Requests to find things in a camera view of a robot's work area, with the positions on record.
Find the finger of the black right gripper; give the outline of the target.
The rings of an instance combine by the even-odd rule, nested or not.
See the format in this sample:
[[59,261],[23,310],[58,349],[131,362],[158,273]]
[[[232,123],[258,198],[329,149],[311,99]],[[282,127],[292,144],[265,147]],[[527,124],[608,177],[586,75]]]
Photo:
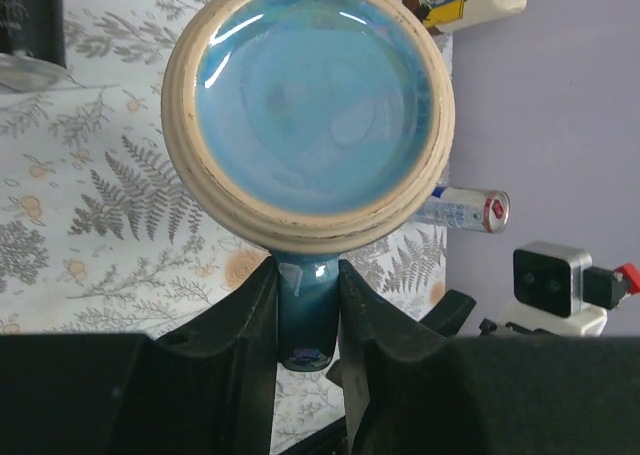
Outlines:
[[448,290],[420,323],[441,336],[455,336],[475,306],[476,301],[471,296]]

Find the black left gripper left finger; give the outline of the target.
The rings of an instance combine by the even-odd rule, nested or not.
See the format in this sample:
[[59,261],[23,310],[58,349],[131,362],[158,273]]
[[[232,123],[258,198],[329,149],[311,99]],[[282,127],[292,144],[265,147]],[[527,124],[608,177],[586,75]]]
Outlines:
[[266,454],[276,273],[263,262],[185,325],[1,339],[5,454]]

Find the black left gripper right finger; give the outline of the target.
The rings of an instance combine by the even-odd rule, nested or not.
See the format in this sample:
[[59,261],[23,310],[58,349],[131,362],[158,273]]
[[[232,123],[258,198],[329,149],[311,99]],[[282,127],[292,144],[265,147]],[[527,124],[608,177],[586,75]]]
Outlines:
[[339,264],[354,454],[635,454],[635,337],[446,338]]

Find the blue butterfly ceramic mug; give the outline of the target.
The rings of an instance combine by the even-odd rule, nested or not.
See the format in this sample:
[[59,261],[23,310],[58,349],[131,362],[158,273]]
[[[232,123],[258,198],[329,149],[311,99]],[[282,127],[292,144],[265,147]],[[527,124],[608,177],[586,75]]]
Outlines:
[[334,354],[340,256],[431,194],[455,102],[399,0],[211,0],[169,57],[161,124],[202,209],[275,259],[278,359],[305,372]]

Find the black beverage can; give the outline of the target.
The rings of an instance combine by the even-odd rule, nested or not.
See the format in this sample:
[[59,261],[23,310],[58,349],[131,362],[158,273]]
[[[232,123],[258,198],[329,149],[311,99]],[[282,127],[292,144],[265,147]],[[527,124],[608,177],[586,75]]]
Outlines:
[[67,77],[63,0],[1,0],[1,91],[46,90]]

